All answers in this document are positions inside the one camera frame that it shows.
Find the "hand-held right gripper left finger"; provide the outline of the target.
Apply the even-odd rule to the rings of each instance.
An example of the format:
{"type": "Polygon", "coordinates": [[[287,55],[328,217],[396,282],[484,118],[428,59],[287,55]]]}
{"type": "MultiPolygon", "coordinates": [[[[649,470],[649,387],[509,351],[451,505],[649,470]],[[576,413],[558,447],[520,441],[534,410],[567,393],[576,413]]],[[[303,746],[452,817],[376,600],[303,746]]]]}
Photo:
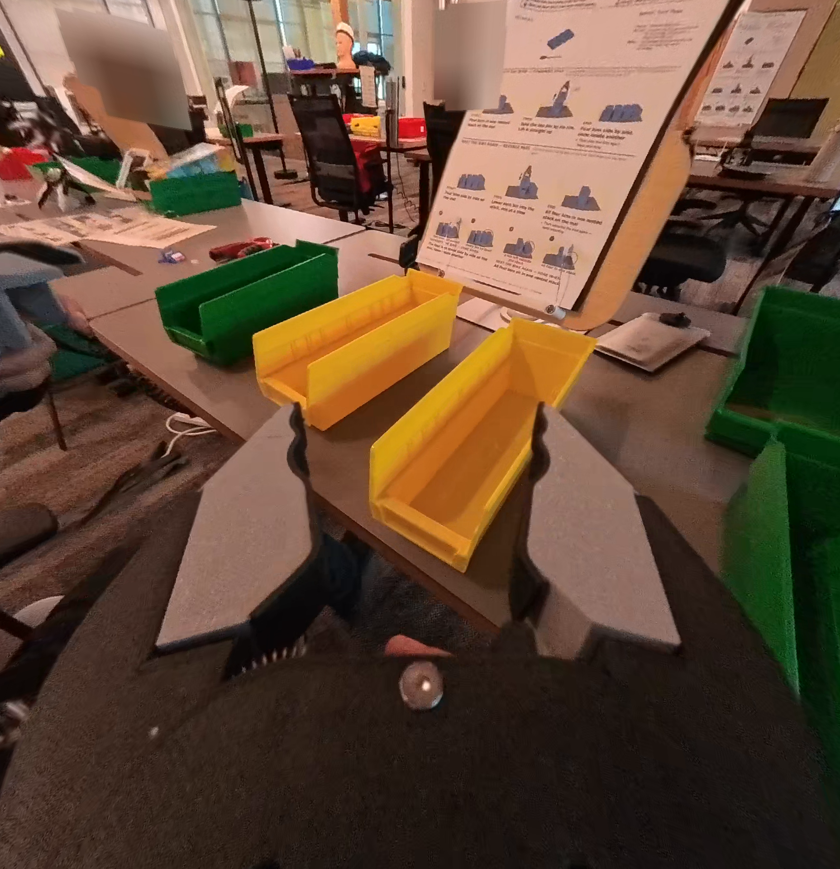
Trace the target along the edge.
{"type": "Polygon", "coordinates": [[[155,648],[250,639],[317,558],[302,408],[278,409],[202,487],[155,648]]]}

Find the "loose printed papers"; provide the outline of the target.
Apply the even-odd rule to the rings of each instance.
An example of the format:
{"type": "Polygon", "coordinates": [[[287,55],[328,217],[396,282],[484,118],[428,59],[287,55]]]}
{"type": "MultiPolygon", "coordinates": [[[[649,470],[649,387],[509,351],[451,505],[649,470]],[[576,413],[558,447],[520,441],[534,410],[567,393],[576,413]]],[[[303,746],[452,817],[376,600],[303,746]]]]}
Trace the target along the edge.
{"type": "Polygon", "coordinates": [[[163,250],[215,229],[135,208],[104,214],[79,212],[52,218],[0,224],[0,237],[68,246],[94,241],[163,250]]]}

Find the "green plastic bin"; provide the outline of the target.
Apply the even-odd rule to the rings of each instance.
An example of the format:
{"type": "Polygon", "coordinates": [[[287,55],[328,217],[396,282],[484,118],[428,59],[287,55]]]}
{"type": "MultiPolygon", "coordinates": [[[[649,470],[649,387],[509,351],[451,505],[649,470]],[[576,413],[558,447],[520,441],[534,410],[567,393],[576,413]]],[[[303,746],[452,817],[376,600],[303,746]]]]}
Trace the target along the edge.
{"type": "Polygon", "coordinates": [[[249,358],[254,334],[338,297],[338,250],[305,241],[253,253],[155,291],[167,337],[218,366],[249,358]]]}
{"type": "Polygon", "coordinates": [[[184,217],[236,207],[242,190],[234,171],[217,171],[152,181],[151,207],[163,216],[184,217]]]}
{"type": "Polygon", "coordinates": [[[840,299],[762,289],[705,436],[751,457],[774,438],[840,452],[840,299]]]}
{"type": "Polygon", "coordinates": [[[840,448],[771,439],[727,508],[721,574],[805,707],[840,788],[840,448]]]}

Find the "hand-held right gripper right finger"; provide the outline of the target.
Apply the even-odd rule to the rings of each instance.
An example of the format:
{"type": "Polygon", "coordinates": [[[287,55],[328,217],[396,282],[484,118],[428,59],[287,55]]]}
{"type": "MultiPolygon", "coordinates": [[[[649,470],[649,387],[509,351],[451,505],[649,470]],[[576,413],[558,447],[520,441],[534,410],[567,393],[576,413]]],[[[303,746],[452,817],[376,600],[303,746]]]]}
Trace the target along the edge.
{"type": "Polygon", "coordinates": [[[633,486],[544,403],[530,451],[510,624],[546,658],[587,659],[606,640],[678,651],[681,636],[633,486]]]}

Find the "red and black tool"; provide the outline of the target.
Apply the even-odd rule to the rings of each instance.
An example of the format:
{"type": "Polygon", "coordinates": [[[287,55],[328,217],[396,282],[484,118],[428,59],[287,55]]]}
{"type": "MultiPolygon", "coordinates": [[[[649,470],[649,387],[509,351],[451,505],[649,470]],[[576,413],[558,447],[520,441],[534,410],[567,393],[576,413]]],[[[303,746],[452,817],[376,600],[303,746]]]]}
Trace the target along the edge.
{"type": "Polygon", "coordinates": [[[209,250],[209,257],[216,264],[225,264],[271,250],[275,246],[276,244],[271,238],[267,236],[257,236],[241,242],[211,248],[209,250]]]}

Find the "person's dark clothing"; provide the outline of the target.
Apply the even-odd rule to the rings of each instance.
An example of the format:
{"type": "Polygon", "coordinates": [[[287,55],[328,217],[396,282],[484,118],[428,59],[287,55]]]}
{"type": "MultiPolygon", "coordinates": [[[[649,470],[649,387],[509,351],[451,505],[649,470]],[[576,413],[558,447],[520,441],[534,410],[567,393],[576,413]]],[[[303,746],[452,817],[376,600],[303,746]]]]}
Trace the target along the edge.
{"type": "Polygon", "coordinates": [[[446,654],[483,654],[493,637],[399,571],[358,538],[325,537],[334,559],[325,607],[306,638],[314,652],[382,654],[391,641],[446,654]]]}

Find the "yellow plastic bin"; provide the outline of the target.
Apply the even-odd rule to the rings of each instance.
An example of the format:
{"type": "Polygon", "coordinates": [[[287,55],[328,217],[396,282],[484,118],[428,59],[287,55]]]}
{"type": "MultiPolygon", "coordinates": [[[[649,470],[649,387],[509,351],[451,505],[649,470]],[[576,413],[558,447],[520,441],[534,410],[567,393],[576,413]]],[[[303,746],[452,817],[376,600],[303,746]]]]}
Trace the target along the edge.
{"type": "Polygon", "coordinates": [[[536,411],[560,409],[597,339],[513,320],[376,442],[371,515],[460,573],[532,453],[536,411]]]}
{"type": "Polygon", "coordinates": [[[262,394],[324,431],[449,347],[461,284],[411,270],[252,337],[262,394]]]}

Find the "black office chair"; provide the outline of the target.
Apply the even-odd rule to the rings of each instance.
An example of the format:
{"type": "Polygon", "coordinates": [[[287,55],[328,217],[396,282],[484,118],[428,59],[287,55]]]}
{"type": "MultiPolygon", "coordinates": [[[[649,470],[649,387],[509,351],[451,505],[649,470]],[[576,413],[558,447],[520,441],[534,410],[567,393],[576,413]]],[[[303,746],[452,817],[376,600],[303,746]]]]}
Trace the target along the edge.
{"type": "Polygon", "coordinates": [[[426,148],[430,156],[432,200],[444,175],[449,153],[458,138],[465,110],[448,110],[444,103],[424,103],[426,148]]]}
{"type": "Polygon", "coordinates": [[[379,144],[357,148],[332,94],[289,95],[288,100],[305,151],[312,201],[336,211],[344,223],[364,224],[378,200],[392,191],[379,144]]]}
{"type": "Polygon", "coordinates": [[[678,302],[688,281],[711,284],[724,274],[728,259],[725,248],[702,234],[696,217],[687,211],[713,211],[716,203],[686,197],[675,203],[667,222],[650,251],[632,291],[678,302]]]}

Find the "wall instruction poster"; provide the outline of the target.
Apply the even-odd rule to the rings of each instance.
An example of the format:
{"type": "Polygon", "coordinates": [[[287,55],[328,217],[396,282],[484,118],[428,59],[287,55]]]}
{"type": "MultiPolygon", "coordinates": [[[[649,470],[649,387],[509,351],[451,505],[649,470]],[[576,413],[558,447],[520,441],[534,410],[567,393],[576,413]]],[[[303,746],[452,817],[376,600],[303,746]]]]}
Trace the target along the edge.
{"type": "Polygon", "coordinates": [[[697,127],[750,128],[795,40],[806,11],[746,11],[722,51],[701,99],[697,127]]]}

